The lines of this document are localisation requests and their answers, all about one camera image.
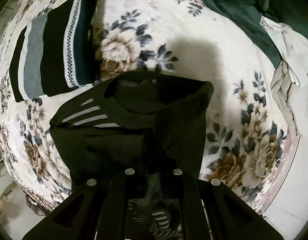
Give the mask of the black garment with white stripes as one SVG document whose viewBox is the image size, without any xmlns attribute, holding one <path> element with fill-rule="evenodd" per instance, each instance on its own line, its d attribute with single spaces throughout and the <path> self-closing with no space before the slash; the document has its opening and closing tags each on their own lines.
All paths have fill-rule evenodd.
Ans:
<svg viewBox="0 0 308 240">
<path fill-rule="evenodd" d="M 104 195 L 125 186 L 131 168 L 133 198 L 146 195 L 152 174 L 162 197 L 174 198 L 200 173 L 213 92 L 209 81 L 126 72 L 64 103 L 49 132 L 75 188 L 94 179 Z"/>
</svg>

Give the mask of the black white striped cloth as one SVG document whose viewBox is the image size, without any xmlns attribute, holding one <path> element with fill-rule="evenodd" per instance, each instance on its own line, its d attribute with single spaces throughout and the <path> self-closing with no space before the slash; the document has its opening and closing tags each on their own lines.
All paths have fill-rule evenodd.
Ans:
<svg viewBox="0 0 308 240">
<path fill-rule="evenodd" d="M 128 205 L 128 220 L 139 230 L 141 239 L 182 239 L 181 214 L 178 202 L 140 206 L 135 201 Z"/>
</svg>

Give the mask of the white crumpled cloth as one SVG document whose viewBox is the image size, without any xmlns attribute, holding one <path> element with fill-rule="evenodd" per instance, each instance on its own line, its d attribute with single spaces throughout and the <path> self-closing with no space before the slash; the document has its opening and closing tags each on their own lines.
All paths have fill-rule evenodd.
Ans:
<svg viewBox="0 0 308 240">
<path fill-rule="evenodd" d="M 270 88 L 289 132 L 298 134 L 290 97 L 295 87 L 308 85 L 308 39 L 285 23 L 276 23 L 264 16 L 260 25 L 276 46 L 281 60 L 274 72 Z"/>
</svg>

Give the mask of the striped folded sweater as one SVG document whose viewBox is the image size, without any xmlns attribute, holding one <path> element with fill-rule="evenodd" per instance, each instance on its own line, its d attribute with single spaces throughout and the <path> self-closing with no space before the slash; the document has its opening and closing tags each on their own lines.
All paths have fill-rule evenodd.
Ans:
<svg viewBox="0 0 308 240">
<path fill-rule="evenodd" d="M 92 19 L 97 0 L 67 0 L 20 33 L 9 67 L 16 102 L 69 93 L 97 79 Z"/>
</svg>

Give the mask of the white floral bed blanket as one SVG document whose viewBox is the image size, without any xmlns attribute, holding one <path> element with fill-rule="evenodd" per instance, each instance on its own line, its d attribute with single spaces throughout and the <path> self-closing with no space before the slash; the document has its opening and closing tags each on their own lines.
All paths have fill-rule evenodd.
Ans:
<svg viewBox="0 0 308 240">
<path fill-rule="evenodd" d="M 91 85 L 16 102 L 9 69 L 21 33 L 67 0 L 19 0 L 0 40 L 0 150 L 6 169 L 49 210 L 69 194 L 69 170 L 49 135 L 58 108 Z M 94 31 L 104 33 L 109 63 L 130 60 L 164 74 L 209 80 L 201 179 L 217 176 L 255 209 L 272 197 L 290 152 L 290 122 L 275 102 L 275 69 L 230 19 L 201 0 L 98 0 Z"/>
</svg>

